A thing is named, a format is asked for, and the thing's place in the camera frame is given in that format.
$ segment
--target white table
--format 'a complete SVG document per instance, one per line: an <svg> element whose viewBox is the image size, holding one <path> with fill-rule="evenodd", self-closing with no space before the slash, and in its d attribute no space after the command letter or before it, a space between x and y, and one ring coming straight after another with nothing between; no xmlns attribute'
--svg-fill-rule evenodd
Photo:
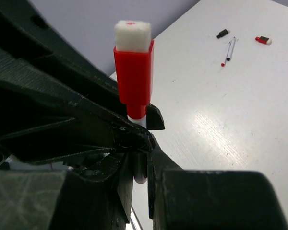
<svg viewBox="0 0 288 230"><path fill-rule="evenodd" d="M225 28L231 33L216 39ZM152 103L166 130L153 134L163 151L185 169L264 173L288 220L288 8L201 0L155 39L154 64ZM147 204L147 186L135 184L132 205L144 230L152 229Z"/></svg>

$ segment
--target white rod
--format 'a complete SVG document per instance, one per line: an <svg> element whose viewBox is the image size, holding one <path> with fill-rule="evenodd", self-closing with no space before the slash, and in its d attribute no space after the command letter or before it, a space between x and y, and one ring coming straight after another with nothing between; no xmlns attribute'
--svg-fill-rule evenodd
<svg viewBox="0 0 288 230"><path fill-rule="evenodd" d="M235 43L236 43L236 37L234 37L230 42L229 51L226 57L227 61L231 60L232 53L234 52Z"/></svg>
<svg viewBox="0 0 288 230"><path fill-rule="evenodd" d="M137 125L141 125L144 128L146 128L146 115L145 115L145 117L143 117L141 119L132 119L131 117L128 116L128 120L130 120L131 122L133 122Z"/></svg>
<svg viewBox="0 0 288 230"><path fill-rule="evenodd" d="M229 49L230 49L230 43L228 43L228 49L227 49L227 52L226 52L226 55L225 55L225 60L224 62L221 63L221 66L224 67L225 64L226 64L226 61L227 61L227 56L228 56L228 53L229 53Z"/></svg>

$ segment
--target small red and white part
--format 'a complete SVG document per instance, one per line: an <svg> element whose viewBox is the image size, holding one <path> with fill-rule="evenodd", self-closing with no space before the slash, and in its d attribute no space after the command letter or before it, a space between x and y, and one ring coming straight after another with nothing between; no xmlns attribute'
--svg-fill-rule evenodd
<svg viewBox="0 0 288 230"><path fill-rule="evenodd" d="M114 59L120 102L128 119L146 127L146 109L153 83L153 50L150 23L119 21L115 27Z"/></svg>
<svg viewBox="0 0 288 230"><path fill-rule="evenodd" d="M268 37L256 37L255 40L266 45L270 45L272 43L272 40Z"/></svg>

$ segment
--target red plastic holder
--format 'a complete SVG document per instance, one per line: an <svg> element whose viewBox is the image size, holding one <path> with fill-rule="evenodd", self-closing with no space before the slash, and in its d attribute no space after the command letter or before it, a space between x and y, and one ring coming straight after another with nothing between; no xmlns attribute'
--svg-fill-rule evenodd
<svg viewBox="0 0 288 230"><path fill-rule="evenodd" d="M120 102L127 105L132 119L146 115L153 89L154 41L148 53L117 51L114 48L116 76Z"/></svg>

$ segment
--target small black part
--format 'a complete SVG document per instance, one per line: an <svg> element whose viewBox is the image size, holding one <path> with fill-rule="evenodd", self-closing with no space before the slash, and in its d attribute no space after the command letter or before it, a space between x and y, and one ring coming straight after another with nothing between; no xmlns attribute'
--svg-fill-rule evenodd
<svg viewBox="0 0 288 230"><path fill-rule="evenodd" d="M227 34L228 34L228 30L225 29L225 30L222 30L216 37L217 37L217 39L219 39L221 37L224 37Z"/></svg>
<svg viewBox="0 0 288 230"><path fill-rule="evenodd" d="M269 40L269 38L268 37L260 37L260 40L263 40L263 41L265 41L265 42L267 42L268 40Z"/></svg>

